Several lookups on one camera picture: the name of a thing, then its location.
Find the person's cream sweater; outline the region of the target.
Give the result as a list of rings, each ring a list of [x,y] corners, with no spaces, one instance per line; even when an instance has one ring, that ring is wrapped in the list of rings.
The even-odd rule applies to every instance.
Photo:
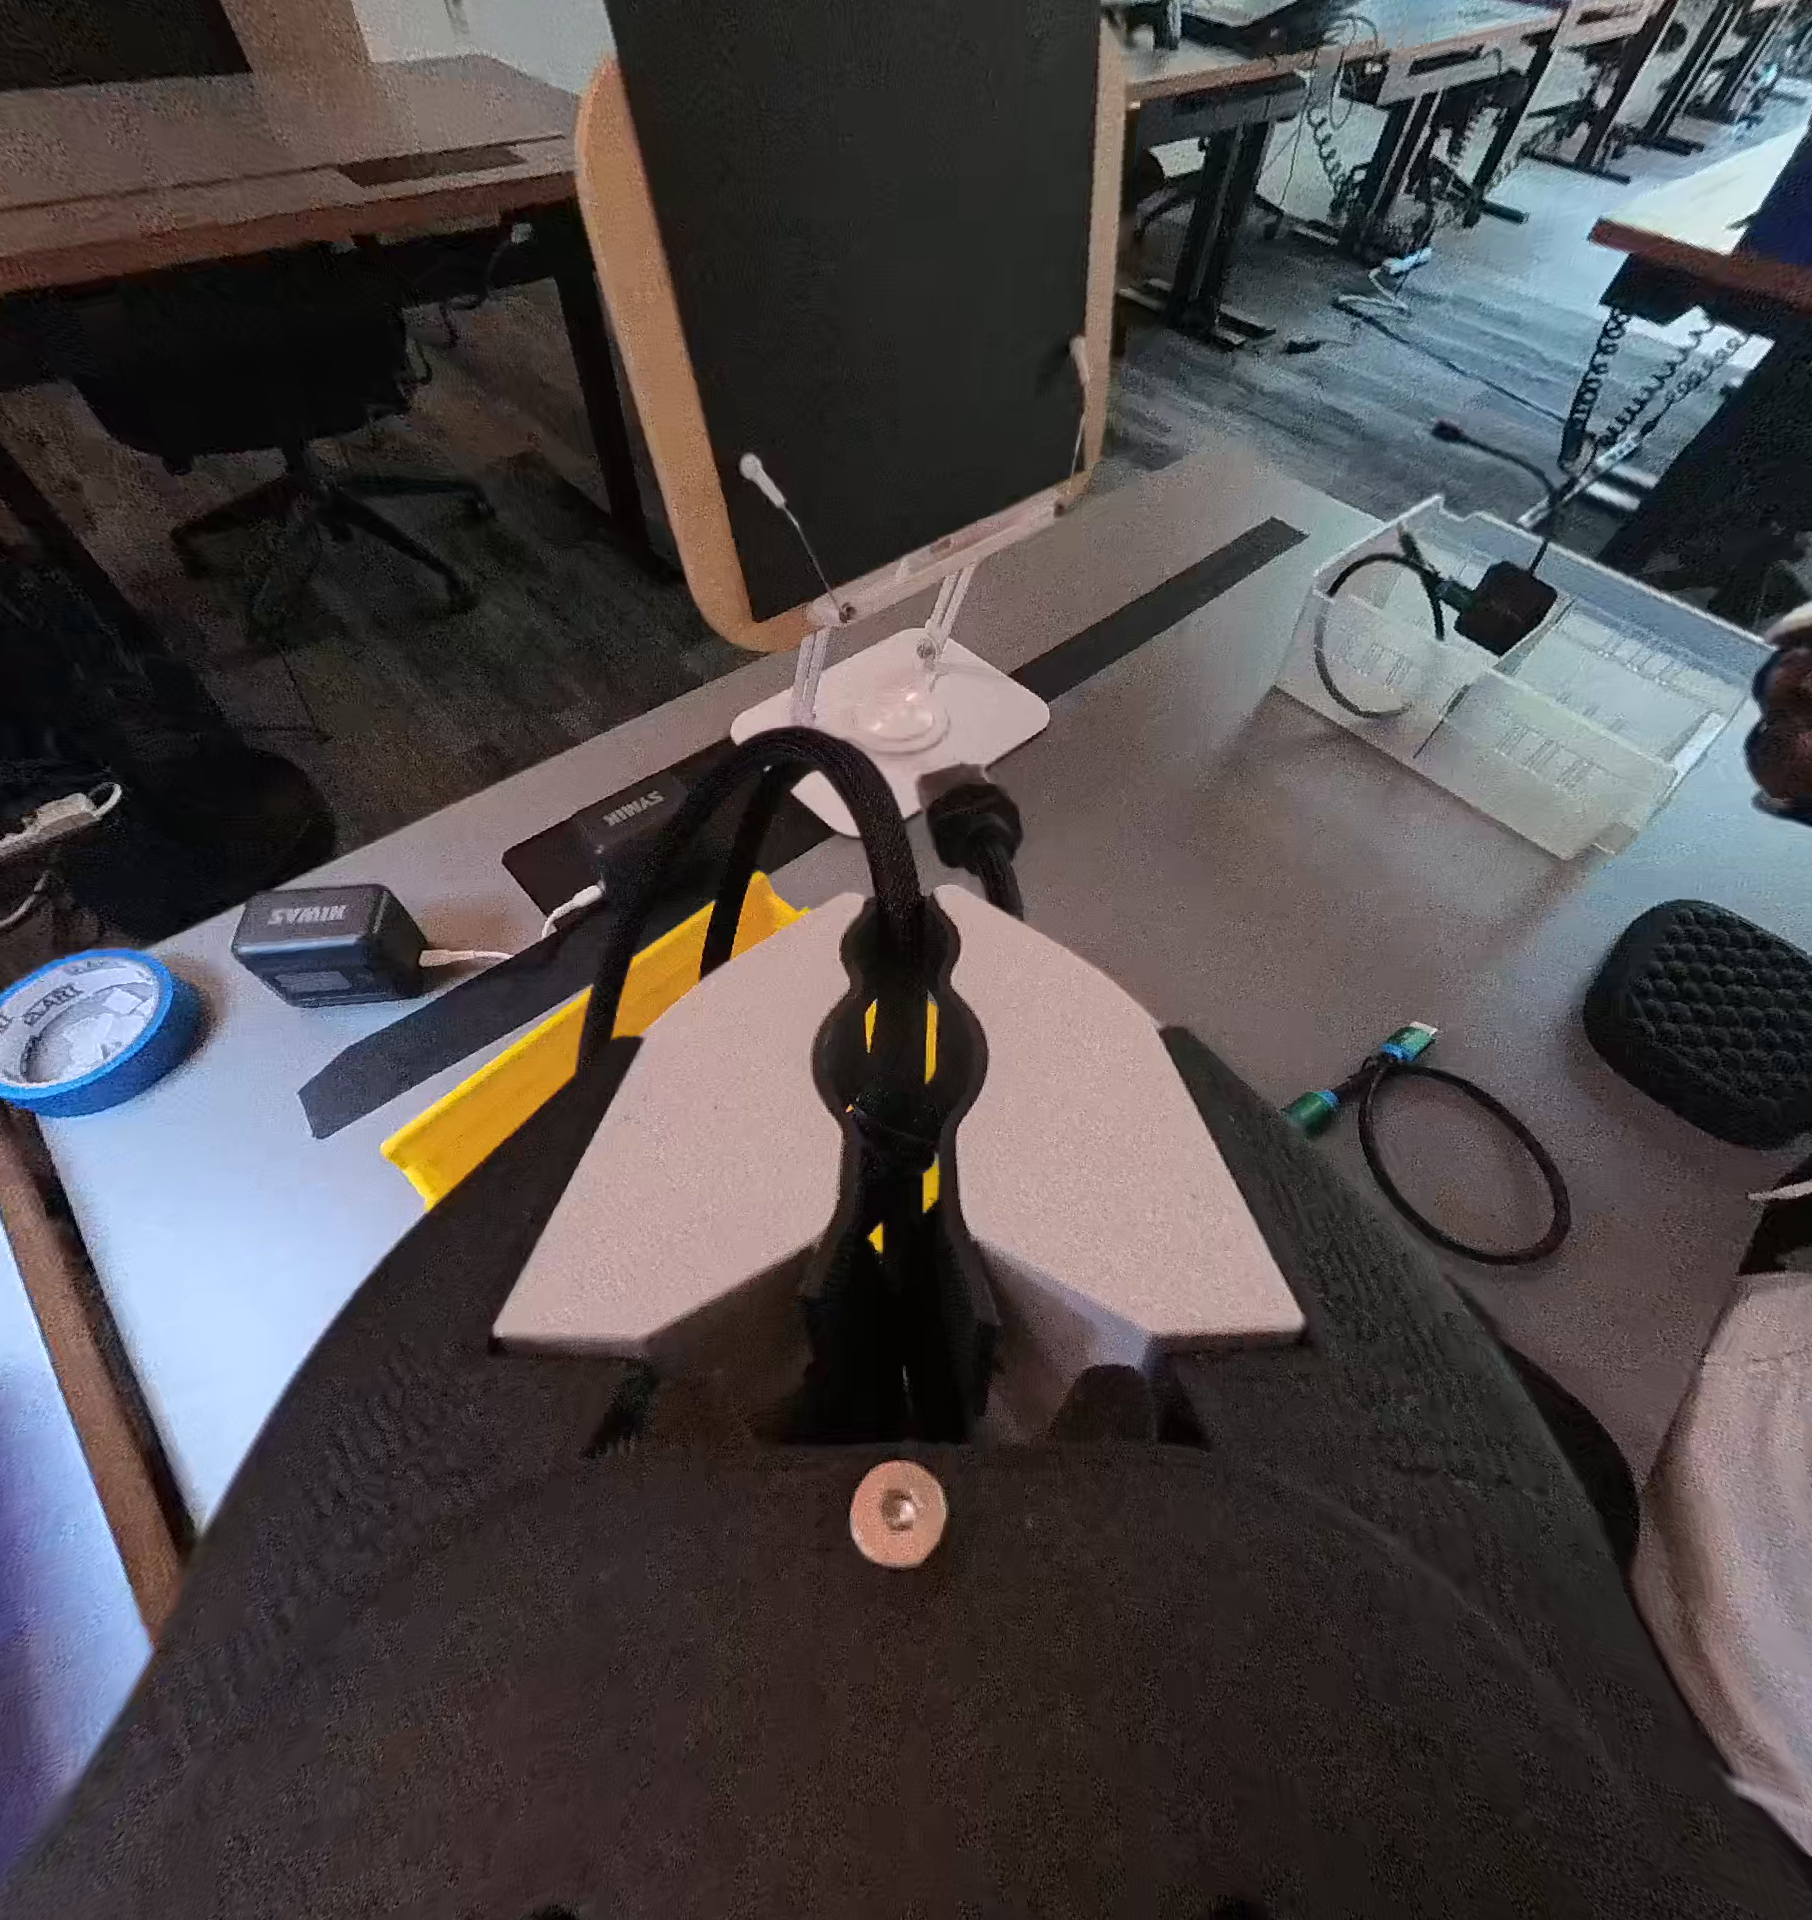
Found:
[[[1729,1790],[1812,1861],[1812,1174],[1752,1205],[1643,1489],[1635,1594]]]

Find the grey desk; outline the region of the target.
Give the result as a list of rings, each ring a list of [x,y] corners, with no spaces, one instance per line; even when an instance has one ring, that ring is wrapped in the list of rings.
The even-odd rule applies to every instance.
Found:
[[[1270,514],[1306,543],[1048,699],[1048,729],[1004,763],[1030,920],[1272,1105],[1401,1023],[1435,1023],[1439,1062],[1552,1150],[1577,1216],[1552,1262],[1464,1265],[1461,1285],[1649,1476],[1774,1159],[1628,1090],[1579,1007],[1618,932],[1665,899],[1812,954],[1812,834],[1752,808],[1743,715],[1625,853],[1561,865],[1270,692],[1311,572],[1374,524],[1240,445],[1134,475],[982,567],[959,635],[1014,670]],[[530,954],[543,910],[507,857],[709,751],[784,683],[784,659],[760,659],[315,883],[384,883],[438,942]],[[47,1125],[188,1523],[207,1523],[315,1338],[418,1219],[384,1143],[535,1027],[309,1138],[299,1089],[431,999],[295,1012],[228,958],[231,927],[158,947],[205,1007],[195,1057],[109,1115]]]

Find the black board on stand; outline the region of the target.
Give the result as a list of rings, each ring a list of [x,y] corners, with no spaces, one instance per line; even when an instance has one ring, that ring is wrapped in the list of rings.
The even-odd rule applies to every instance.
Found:
[[[1030,537],[1106,430],[1101,5],[608,5],[577,203],[709,630],[793,650]]]

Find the small black power box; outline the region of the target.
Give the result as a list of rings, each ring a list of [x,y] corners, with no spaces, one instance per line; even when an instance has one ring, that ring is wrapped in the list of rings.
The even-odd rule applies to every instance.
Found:
[[[299,1012],[427,992],[427,938],[379,883],[272,889],[245,906],[228,958]]]
[[[565,896],[561,906],[599,906],[627,899],[646,871],[653,839],[677,821],[686,781],[663,769],[629,781],[561,821]]]

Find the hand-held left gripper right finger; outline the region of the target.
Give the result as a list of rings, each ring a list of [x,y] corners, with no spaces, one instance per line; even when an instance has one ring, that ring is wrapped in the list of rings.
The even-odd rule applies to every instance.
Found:
[[[1041,1432],[1090,1365],[1290,1347],[1306,1314],[1160,1027],[1106,970],[941,888],[982,1089],[956,1199],[999,1305],[988,1432]]]

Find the wooden office table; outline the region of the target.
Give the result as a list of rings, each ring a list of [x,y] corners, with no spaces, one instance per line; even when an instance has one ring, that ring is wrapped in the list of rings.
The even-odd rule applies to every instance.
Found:
[[[1668,594],[1696,587],[1707,610],[1761,627],[1812,548],[1812,261],[1777,261],[1751,240],[1804,138],[1747,148],[1613,208],[1591,240],[1623,254],[1606,305],[1674,327],[1702,314],[1764,345],[1600,560]],[[1812,219],[1812,187],[1788,203]]]
[[[486,53],[0,93],[0,299],[315,243],[530,223],[605,528],[653,548],[577,205],[577,93]]]

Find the white power strip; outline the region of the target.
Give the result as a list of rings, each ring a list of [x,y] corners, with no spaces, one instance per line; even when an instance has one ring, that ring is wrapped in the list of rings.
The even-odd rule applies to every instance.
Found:
[[[121,801],[121,781],[95,781],[65,799],[25,805],[14,816],[0,816],[0,871],[47,866],[53,849],[100,827],[121,808]]]

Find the silver HDMI splitter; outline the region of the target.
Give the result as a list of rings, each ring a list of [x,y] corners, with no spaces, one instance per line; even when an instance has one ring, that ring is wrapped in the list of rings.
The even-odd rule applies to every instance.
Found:
[[[915,1436],[959,1444],[988,1410],[999,1359],[999,1305],[959,1213],[956,1132],[982,1090],[988,1043],[953,992],[959,932],[924,899],[901,808],[880,767],[850,743],[774,729],[731,747],[650,836],[617,896],[577,1048],[593,1132],[586,1150],[637,1143],[637,1039],[617,1039],[646,916],[677,883],[713,816],[744,790],[722,876],[713,888],[702,976],[731,960],[746,883],[788,790],[822,774],[842,801],[870,866],[840,954],[842,992],[805,1030],[808,1099],[840,1125],[832,1216],[801,1234],[797,1314],[808,1338],[797,1427],[863,1444]]]

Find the clear plastic bin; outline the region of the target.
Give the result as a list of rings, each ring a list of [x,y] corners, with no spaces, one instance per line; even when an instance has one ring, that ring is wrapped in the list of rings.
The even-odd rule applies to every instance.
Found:
[[[1552,543],[1561,601],[1495,659],[1457,610],[1532,547],[1421,498],[1311,572],[1279,690],[1556,861],[1613,857],[1733,729],[1761,640]]]

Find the blue and white tape roll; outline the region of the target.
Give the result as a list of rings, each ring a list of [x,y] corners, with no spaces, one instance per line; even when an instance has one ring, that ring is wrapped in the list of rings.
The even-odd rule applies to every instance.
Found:
[[[37,1120],[122,1106],[200,1039],[200,994],[135,947],[87,947],[0,994],[0,1105]]]

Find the black office chair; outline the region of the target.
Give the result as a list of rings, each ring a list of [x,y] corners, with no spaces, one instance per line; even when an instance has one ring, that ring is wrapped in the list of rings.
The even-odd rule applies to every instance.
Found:
[[[481,484],[317,461],[320,441],[404,418],[433,381],[396,278],[369,253],[309,247],[174,266],[50,289],[37,305],[47,364],[121,445],[165,472],[245,453],[284,461],[272,484],[174,528],[188,572],[200,567],[200,543],[272,528],[266,559],[247,581],[250,635],[284,635],[317,547],[355,536],[438,578],[453,610],[473,607],[459,572],[374,503],[449,496],[468,518],[486,518]]]

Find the grey office table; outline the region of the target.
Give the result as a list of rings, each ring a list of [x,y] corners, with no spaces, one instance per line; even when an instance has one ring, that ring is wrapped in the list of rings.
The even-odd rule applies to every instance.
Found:
[[[1166,275],[1124,285],[1125,321],[1210,354],[1272,342],[1226,308],[1283,130],[1316,138],[1343,261],[1387,262],[1495,205],[1569,5],[1104,5],[1125,65],[1124,236],[1183,212]]]

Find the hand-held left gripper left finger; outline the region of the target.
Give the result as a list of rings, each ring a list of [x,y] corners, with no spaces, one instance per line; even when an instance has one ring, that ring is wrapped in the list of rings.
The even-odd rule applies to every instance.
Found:
[[[764,1423],[805,1374],[801,1268],[840,1205],[813,1076],[846,994],[835,896],[680,994],[642,1039],[491,1334],[520,1354],[703,1379]]]

